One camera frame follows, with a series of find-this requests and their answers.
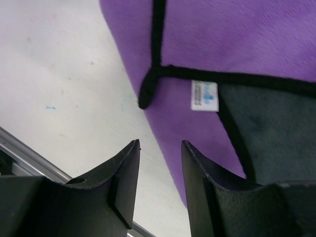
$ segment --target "garment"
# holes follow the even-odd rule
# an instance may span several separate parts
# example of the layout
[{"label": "garment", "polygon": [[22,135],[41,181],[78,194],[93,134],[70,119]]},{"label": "garment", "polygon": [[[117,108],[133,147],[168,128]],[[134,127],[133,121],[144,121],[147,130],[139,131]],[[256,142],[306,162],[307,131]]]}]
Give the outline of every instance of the garment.
[{"label": "garment", "polygon": [[[314,178],[315,0],[100,4],[184,203],[182,140],[251,181]],[[191,80],[218,83],[219,113],[191,110]]]}]

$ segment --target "purple towel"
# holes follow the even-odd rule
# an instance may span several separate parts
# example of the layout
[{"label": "purple towel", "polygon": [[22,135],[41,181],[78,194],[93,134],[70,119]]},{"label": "purple towel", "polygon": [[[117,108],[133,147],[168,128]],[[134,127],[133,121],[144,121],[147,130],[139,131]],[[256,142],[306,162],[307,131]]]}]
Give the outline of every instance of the purple towel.
[{"label": "purple towel", "polygon": [[[192,111],[190,80],[214,81],[219,87],[226,83],[284,89],[315,97],[311,82],[316,81],[316,1],[100,0],[100,3],[133,88],[140,94],[140,107],[146,109],[181,198],[185,201],[182,140],[189,140],[229,171],[241,177],[246,174],[255,181],[253,165],[244,160],[249,154],[255,156],[251,147],[257,144],[247,149],[244,144],[251,143],[254,137],[247,138],[247,129],[235,133],[235,125],[229,119],[224,126],[224,117],[215,112]],[[227,105],[220,100],[220,111],[243,108],[229,103],[237,100],[242,88],[234,97],[228,96],[232,89],[221,90]],[[256,116],[249,121],[263,127]],[[255,130],[264,135],[267,131],[268,128]]]}]

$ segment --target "care label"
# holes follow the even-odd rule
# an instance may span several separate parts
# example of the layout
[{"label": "care label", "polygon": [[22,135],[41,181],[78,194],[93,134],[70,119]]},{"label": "care label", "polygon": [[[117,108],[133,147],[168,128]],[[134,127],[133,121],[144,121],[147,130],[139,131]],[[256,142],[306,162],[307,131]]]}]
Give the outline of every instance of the care label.
[{"label": "care label", "polygon": [[218,112],[217,84],[192,80],[191,109]]}]

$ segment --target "tabletop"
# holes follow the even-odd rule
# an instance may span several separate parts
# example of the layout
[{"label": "tabletop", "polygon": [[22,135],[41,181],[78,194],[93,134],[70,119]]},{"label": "tabletop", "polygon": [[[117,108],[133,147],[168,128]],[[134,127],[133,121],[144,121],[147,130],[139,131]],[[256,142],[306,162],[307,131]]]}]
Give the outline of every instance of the tabletop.
[{"label": "tabletop", "polygon": [[189,219],[97,0],[0,2],[0,126],[72,177],[141,141],[134,221],[189,237]]}]

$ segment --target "white surface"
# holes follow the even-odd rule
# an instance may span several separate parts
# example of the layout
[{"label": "white surface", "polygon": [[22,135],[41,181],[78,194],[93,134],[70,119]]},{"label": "white surface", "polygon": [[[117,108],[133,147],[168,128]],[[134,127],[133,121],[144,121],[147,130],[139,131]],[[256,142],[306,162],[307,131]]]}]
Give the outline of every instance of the white surface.
[{"label": "white surface", "polygon": [[139,138],[134,220],[157,237],[190,236],[98,1],[2,0],[0,22],[0,125],[73,177]]}]

